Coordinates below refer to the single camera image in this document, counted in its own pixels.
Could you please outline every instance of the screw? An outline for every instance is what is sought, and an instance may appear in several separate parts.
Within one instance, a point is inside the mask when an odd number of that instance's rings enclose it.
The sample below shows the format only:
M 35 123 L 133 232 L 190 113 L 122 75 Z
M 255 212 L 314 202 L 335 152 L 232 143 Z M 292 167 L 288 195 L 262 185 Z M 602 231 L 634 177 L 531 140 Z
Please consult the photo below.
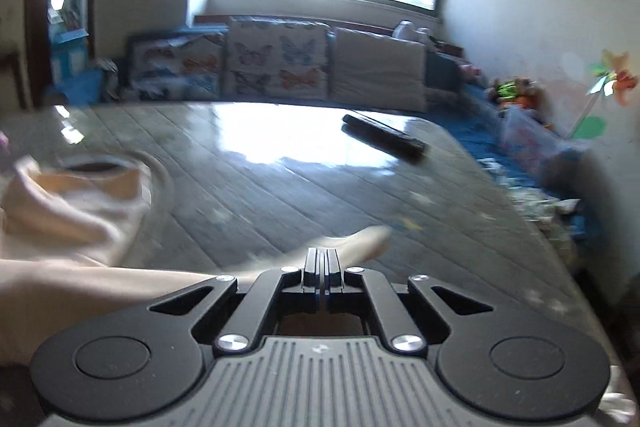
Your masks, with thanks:
M 218 339 L 218 347 L 225 351 L 240 351 L 249 345 L 249 339 L 244 335 L 237 335 L 236 333 L 229 333 L 228 335 L 222 335 Z
M 422 349 L 424 347 L 424 340 L 417 335 L 398 335 L 391 340 L 391 345 L 398 351 L 408 353 Z

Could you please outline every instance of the stuffed toy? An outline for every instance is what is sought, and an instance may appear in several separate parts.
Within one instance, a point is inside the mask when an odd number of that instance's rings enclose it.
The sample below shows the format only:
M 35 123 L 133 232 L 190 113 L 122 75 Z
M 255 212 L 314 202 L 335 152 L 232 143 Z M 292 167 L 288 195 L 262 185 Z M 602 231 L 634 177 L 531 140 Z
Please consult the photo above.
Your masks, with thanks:
M 500 113 L 504 113 L 510 105 L 519 105 L 536 121 L 540 121 L 538 108 L 540 107 L 540 88 L 530 78 L 516 76 L 506 82 L 495 78 L 493 87 L 485 91 L 487 99 L 500 106 Z
M 480 68 L 476 68 L 472 64 L 463 64 L 460 66 L 460 71 L 462 72 L 462 77 L 466 82 L 473 82 L 478 76 L 482 74 Z

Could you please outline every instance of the pillow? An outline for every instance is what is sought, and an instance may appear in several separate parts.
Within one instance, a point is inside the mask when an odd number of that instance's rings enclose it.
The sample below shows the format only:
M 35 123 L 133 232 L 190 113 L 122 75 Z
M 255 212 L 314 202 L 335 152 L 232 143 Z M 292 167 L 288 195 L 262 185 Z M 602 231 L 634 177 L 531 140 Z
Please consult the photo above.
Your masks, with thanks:
M 423 112 L 425 54 L 418 42 L 337 28 L 332 100 Z
M 224 35 L 213 33 L 138 42 L 133 48 L 131 80 L 192 74 L 218 74 Z
M 222 33 L 138 42 L 130 72 L 134 96 L 139 100 L 218 100 L 223 50 Z
M 232 19 L 225 95 L 326 100 L 329 29 L 315 22 Z

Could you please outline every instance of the plastic bag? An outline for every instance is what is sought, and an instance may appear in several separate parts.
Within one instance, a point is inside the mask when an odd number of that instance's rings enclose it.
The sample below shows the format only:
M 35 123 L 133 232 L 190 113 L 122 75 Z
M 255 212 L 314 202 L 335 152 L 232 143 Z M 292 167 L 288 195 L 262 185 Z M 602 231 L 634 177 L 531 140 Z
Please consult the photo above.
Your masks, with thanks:
M 435 43 L 431 40 L 431 30 L 428 28 L 416 28 L 411 21 L 402 21 L 396 26 L 391 36 L 403 41 L 420 42 L 427 47 L 427 51 L 436 52 Z
M 500 133 L 500 147 L 546 188 L 563 188 L 588 149 L 583 140 L 565 140 L 517 107 L 510 107 Z

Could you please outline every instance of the ribbed surface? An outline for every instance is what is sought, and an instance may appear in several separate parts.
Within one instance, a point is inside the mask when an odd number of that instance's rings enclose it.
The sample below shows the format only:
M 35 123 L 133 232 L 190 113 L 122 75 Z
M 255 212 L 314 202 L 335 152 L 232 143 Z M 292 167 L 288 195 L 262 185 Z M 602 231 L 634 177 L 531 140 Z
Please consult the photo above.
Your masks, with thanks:
M 459 427 L 420 360 L 374 340 L 271 338 L 254 355 L 221 360 L 167 427 Z

